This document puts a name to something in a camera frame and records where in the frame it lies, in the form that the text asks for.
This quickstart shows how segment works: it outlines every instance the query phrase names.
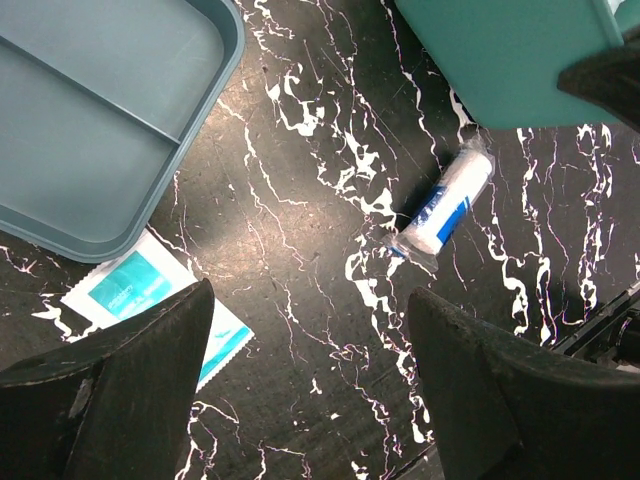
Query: tray divider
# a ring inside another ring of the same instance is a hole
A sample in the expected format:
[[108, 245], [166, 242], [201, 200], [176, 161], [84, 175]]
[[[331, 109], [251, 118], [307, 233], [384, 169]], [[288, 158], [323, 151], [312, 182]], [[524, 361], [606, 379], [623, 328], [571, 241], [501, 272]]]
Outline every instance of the tray divider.
[[32, 53], [30, 53], [27, 50], [23, 49], [19, 45], [16, 45], [11, 40], [9, 40], [8, 38], [4, 37], [2, 34], [0, 34], [0, 45], [2, 45], [4, 47], [7, 47], [8, 49], [13, 51], [14, 53], [17, 53], [18, 55], [26, 58], [27, 60], [35, 63], [36, 65], [38, 65], [40, 68], [42, 68], [46, 72], [54, 75], [58, 79], [60, 79], [63, 82], [65, 82], [67, 85], [75, 88], [76, 90], [78, 90], [79, 92], [83, 93], [84, 95], [87, 95], [88, 97], [91, 97], [93, 100], [95, 100], [98, 103], [100, 103], [101, 105], [109, 108], [111, 111], [117, 113], [118, 115], [127, 118], [129, 121], [131, 121], [134, 124], [136, 124], [137, 126], [143, 128], [144, 130], [146, 130], [147, 132], [151, 133], [152, 135], [160, 138], [161, 140], [164, 140], [165, 142], [171, 143], [174, 146], [179, 146], [182, 143], [180, 140], [175, 138], [173, 135], [168, 134], [167, 132], [161, 130], [160, 128], [156, 127], [152, 123], [149, 123], [145, 119], [143, 119], [143, 118], [139, 117], [138, 115], [134, 114], [133, 112], [127, 110], [123, 106], [112, 102], [108, 98], [103, 97], [99, 93], [91, 90], [89, 87], [87, 87], [87, 86], [81, 84], [80, 82], [74, 80], [73, 78], [69, 77], [65, 73], [63, 73], [60, 70], [58, 70], [57, 68], [53, 67], [52, 65], [49, 65], [47, 62], [43, 61], [42, 59], [36, 57]]

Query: tray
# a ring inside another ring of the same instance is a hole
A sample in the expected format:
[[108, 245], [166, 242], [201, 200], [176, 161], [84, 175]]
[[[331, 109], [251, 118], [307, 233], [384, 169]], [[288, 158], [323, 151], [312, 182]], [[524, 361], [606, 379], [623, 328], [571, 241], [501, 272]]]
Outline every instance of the tray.
[[243, 48], [229, 0], [3, 0], [0, 229], [126, 252]]

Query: table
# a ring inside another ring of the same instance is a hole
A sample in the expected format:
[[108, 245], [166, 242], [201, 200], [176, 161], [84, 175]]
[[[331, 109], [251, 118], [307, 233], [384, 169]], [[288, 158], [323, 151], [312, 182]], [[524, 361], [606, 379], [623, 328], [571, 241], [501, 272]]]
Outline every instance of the table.
[[[640, 274], [640, 141], [485, 132], [497, 173], [429, 275], [380, 240], [476, 127], [393, 2], [239, 8], [242, 63], [150, 229], [256, 337], [196, 397], [176, 478], [392, 478], [433, 441], [413, 288], [536, 343], [570, 334]], [[87, 328], [60, 298], [91, 268], [0, 234], [0, 368]]]

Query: clear plastic packaging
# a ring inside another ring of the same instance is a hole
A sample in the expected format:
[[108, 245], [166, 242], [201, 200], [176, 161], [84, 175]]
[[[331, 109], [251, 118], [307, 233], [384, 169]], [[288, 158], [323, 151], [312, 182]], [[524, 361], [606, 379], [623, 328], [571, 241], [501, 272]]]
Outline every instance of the clear plastic packaging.
[[409, 226], [385, 237], [387, 248], [395, 255], [411, 258], [429, 272], [437, 271], [436, 257], [494, 171], [495, 158], [480, 135], [463, 143]]

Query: white and teal packet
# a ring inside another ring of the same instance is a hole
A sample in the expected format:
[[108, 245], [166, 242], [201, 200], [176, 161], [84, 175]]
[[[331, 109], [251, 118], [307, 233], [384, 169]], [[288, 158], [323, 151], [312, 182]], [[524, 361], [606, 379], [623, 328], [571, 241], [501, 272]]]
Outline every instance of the white and teal packet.
[[[194, 282], [193, 274], [144, 230], [131, 250], [98, 265], [62, 298], [62, 303], [89, 320], [89, 331], [93, 331], [131, 318]], [[253, 332], [216, 299], [196, 391], [252, 337]]]

